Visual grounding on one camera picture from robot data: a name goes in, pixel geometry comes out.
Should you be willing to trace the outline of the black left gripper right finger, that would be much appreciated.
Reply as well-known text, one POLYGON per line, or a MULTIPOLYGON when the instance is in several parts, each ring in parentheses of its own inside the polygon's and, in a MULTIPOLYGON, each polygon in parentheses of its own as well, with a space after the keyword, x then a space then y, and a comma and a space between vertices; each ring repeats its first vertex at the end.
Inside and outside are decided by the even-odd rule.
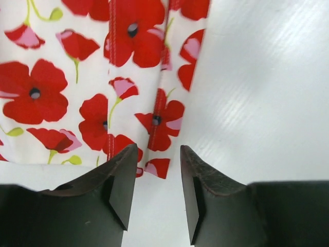
POLYGON ((192 246, 328 246, 328 181, 241 184, 180 148, 192 246))

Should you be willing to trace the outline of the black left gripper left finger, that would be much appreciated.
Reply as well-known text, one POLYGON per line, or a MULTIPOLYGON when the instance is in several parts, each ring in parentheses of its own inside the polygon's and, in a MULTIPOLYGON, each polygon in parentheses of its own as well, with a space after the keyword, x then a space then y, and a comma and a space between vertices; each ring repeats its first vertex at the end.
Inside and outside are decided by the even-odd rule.
POLYGON ((1 246, 121 246, 129 225, 138 148, 58 186, 1 186, 1 246))

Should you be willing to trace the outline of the white red floral skirt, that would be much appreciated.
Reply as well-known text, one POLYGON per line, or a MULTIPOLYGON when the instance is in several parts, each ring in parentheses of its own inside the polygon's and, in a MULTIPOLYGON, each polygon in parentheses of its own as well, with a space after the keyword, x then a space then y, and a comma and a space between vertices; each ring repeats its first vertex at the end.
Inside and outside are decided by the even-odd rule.
POLYGON ((1 1, 1 161, 165 179, 209 1, 1 1))

